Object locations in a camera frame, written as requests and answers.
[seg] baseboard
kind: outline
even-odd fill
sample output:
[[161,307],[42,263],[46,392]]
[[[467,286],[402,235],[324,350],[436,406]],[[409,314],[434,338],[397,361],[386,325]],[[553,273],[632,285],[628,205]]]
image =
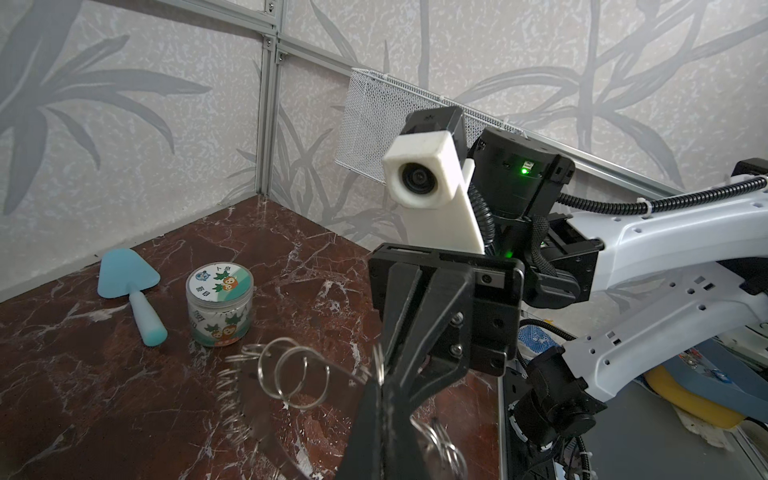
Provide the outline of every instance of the baseboard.
[[162,227],[156,228],[154,230],[150,230],[146,233],[142,233],[140,235],[137,235],[136,237],[132,237],[130,239],[127,239],[123,242],[118,243],[117,245],[113,245],[101,251],[89,253],[85,257],[78,258],[74,261],[66,263],[65,265],[61,265],[52,270],[49,270],[46,273],[37,275],[34,278],[25,280],[17,285],[10,286],[9,288],[0,290],[0,302],[5,302],[6,300],[11,299],[17,295],[21,295],[22,293],[25,293],[25,292],[28,292],[29,290],[37,288],[40,285],[44,285],[48,282],[56,280],[57,278],[61,278],[64,275],[77,272],[78,270],[85,268],[89,265],[93,265],[94,263],[98,263],[99,261],[101,261],[101,257],[105,253],[107,253],[109,250],[113,250],[115,248],[135,247],[141,243],[146,242],[147,240],[152,240],[153,238],[159,237],[160,235],[165,235],[166,233],[176,230],[179,227],[183,227],[188,223],[192,223],[195,220],[199,220],[200,218],[211,215],[219,210],[223,210],[227,207],[231,207],[234,204],[237,204],[248,198],[255,197],[256,195],[257,193],[255,191],[249,192],[247,194],[240,195],[239,197],[235,197],[234,199],[232,199],[232,201],[229,201],[225,204],[219,203],[219,204],[213,205],[212,207],[209,207],[209,208],[200,210],[194,214],[191,214],[189,217],[182,217],[179,220],[176,220],[171,223],[167,223]]

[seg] spatula handle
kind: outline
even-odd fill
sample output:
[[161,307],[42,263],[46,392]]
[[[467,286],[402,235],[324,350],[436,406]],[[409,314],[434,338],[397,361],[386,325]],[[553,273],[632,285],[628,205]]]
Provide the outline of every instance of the spatula handle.
[[141,339],[146,346],[160,345],[168,337],[168,331],[160,321],[160,317],[147,301],[147,297],[139,290],[133,290],[128,294],[131,308],[134,311],[134,319],[139,327]]

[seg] camera lens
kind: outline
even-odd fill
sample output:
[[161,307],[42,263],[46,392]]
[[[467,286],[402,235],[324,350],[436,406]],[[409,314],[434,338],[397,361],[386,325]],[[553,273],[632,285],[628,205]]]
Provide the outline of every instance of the camera lens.
[[435,175],[427,167],[406,164],[402,169],[402,182],[414,194],[425,195],[435,189]]

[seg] jar label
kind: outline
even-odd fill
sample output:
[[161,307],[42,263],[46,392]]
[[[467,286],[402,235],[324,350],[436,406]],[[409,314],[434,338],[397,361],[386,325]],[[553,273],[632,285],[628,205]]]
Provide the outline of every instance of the jar label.
[[234,263],[214,263],[195,271],[189,288],[206,302],[234,300],[251,288],[250,273]]
[[190,310],[192,338],[202,346],[226,346],[243,338],[250,327],[250,309],[240,306],[228,312]]

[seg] plastic jar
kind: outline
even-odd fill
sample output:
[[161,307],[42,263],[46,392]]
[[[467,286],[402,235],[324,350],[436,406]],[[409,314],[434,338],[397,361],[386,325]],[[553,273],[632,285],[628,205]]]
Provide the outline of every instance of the plastic jar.
[[253,275],[237,263],[208,263],[187,278],[192,338],[225,346],[243,338],[253,311]]

